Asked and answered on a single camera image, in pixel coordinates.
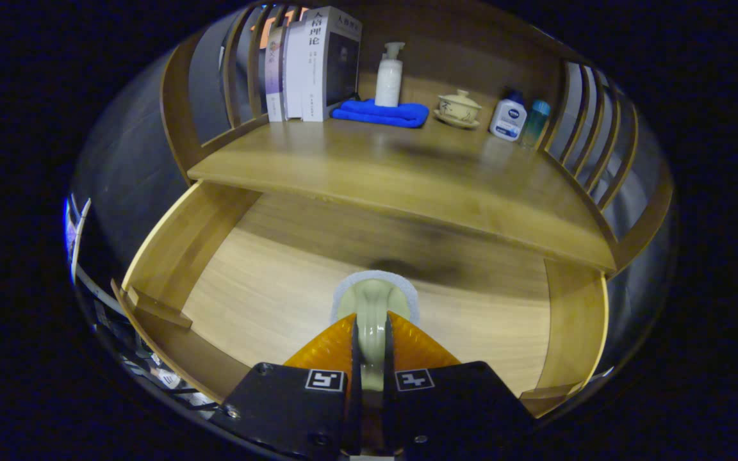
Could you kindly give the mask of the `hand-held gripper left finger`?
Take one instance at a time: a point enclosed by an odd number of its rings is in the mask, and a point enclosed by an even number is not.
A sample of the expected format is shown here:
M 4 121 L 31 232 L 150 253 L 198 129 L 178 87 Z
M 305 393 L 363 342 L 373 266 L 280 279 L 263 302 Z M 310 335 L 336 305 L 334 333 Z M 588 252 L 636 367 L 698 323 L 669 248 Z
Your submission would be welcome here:
M 213 415 L 239 441 L 284 458 L 339 458 L 361 442 L 361 371 L 354 313 L 284 364 L 259 362 Z

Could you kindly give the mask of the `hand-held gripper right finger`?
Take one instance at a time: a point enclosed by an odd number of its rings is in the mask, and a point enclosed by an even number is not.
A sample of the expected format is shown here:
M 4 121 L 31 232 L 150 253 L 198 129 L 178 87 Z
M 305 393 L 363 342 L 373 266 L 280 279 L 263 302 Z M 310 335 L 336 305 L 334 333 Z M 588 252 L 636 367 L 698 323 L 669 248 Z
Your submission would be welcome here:
M 402 458 L 503 458 L 536 431 L 489 364 L 459 361 L 393 312 L 384 359 L 384 446 Z

